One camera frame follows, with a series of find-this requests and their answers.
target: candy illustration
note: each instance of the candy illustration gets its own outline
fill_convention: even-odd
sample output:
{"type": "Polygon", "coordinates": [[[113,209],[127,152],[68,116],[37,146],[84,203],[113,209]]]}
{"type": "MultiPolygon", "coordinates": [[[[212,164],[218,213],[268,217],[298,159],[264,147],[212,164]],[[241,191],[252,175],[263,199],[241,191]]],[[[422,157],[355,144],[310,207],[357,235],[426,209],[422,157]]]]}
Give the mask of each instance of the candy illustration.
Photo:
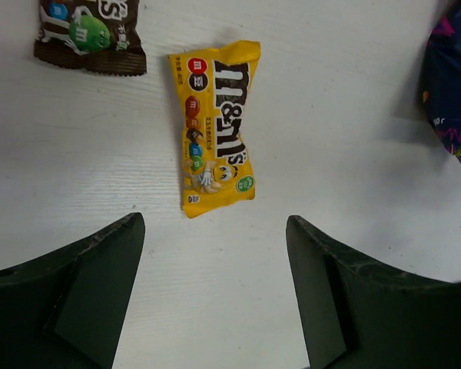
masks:
{"type": "Polygon", "coordinates": [[[195,172],[193,169],[196,165],[195,158],[200,159],[199,157],[192,156],[183,163],[183,174],[185,178],[191,180],[191,185],[186,184],[184,186],[187,190],[198,191],[201,194],[216,194],[222,189],[226,182],[237,177],[238,169],[236,166],[219,165],[217,161],[207,161],[204,165],[198,162],[198,168],[203,168],[203,171],[192,174],[189,170],[191,168],[191,170],[195,172]]]}
{"type": "Polygon", "coordinates": [[[186,108],[187,118],[196,118],[196,116],[200,112],[200,100],[198,100],[194,96],[190,96],[186,99],[184,107],[186,108]]]}
{"type": "Polygon", "coordinates": [[[186,132],[186,138],[193,142],[194,144],[203,144],[204,139],[203,139],[203,133],[198,131],[195,128],[188,129],[186,132]]]}
{"type": "Polygon", "coordinates": [[[190,144],[190,156],[202,156],[203,149],[199,144],[191,143],[190,144]]]}
{"type": "Polygon", "coordinates": [[[86,6],[79,6],[72,16],[70,24],[70,39],[81,52],[99,52],[108,48],[111,44],[111,36],[108,27],[92,16],[86,6]]]}
{"type": "Polygon", "coordinates": [[[186,118],[186,128],[200,129],[200,121],[198,121],[198,118],[186,118]]]}
{"type": "Polygon", "coordinates": [[[49,14],[53,18],[60,19],[65,21],[68,17],[67,7],[63,4],[58,4],[57,2],[52,2],[49,7],[49,14]]]}
{"type": "Polygon", "coordinates": [[[198,169],[204,166],[203,159],[199,156],[192,156],[191,160],[193,161],[193,164],[191,166],[192,171],[197,171],[198,169]]]}

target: red candy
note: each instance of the red candy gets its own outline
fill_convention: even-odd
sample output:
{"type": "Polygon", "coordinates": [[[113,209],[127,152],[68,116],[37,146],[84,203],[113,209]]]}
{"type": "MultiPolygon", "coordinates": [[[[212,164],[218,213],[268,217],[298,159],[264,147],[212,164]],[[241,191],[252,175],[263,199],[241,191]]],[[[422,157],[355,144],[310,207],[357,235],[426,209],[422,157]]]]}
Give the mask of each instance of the red candy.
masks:
{"type": "Polygon", "coordinates": [[[187,67],[190,69],[191,73],[200,75],[206,72],[208,65],[205,59],[191,58],[187,63],[187,67]]]}
{"type": "Polygon", "coordinates": [[[186,117],[196,118],[198,113],[200,112],[200,100],[198,100],[194,96],[190,96],[186,99],[184,105],[186,106],[186,117]]]}

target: dark blue package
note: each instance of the dark blue package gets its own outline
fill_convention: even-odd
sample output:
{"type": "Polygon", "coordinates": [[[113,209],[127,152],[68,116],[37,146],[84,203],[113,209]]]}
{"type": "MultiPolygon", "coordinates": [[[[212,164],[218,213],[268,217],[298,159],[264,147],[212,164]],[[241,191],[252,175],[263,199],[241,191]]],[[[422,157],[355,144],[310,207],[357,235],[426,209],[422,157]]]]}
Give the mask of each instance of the dark blue package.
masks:
{"type": "Polygon", "coordinates": [[[461,0],[430,36],[422,83],[429,123],[447,151],[461,162],[461,0]]]}

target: plastic wrapper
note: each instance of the plastic wrapper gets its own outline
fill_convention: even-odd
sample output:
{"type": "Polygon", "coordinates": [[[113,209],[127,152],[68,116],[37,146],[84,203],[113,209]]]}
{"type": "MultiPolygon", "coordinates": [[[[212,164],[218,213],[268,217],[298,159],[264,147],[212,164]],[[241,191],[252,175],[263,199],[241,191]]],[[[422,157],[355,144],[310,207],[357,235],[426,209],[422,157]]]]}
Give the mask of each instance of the plastic wrapper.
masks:
{"type": "Polygon", "coordinates": [[[34,56],[104,75],[143,75],[138,0],[39,0],[34,56]]]}
{"type": "Polygon", "coordinates": [[[430,36],[423,68],[423,104],[444,147],[461,162],[461,0],[430,36]]]}
{"type": "Polygon", "coordinates": [[[194,218],[253,199],[256,180],[240,127],[260,44],[239,41],[169,59],[184,114],[184,212],[194,218]]]}

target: green candy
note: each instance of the green candy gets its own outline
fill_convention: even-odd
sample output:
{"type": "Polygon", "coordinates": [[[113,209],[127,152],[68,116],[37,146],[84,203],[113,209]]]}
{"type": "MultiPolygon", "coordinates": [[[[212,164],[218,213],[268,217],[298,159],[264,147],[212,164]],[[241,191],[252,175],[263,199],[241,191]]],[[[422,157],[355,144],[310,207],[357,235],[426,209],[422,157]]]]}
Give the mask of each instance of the green candy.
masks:
{"type": "Polygon", "coordinates": [[[81,52],[99,52],[111,44],[108,27],[91,15],[80,17],[80,24],[72,22],[69,28],[70,39],[81,52]]]}
{"type": "Polygon", "coordinates": [[[203,159],[199,156],[192,156],[191,160],[193,161],[193,165],[191,166],[192,171],[197,171],[204,166],[203,159]]]}

